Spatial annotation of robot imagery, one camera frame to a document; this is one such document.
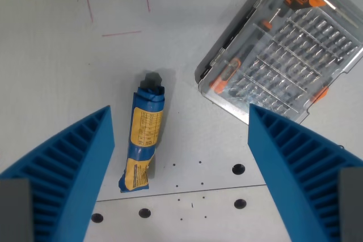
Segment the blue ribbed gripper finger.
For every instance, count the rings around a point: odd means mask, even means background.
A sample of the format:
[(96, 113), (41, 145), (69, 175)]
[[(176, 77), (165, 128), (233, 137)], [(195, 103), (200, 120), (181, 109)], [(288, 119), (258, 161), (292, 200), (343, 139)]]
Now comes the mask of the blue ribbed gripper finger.
[(114, 148), (108, 105), (1, 173), (3, 179), (30, 182), (35, 241), (83, 241)]
[(250, 104), (248, 146), (291, 241), (340, 241), (339, 172), (362, 166), (362, 160), (255, 104)]

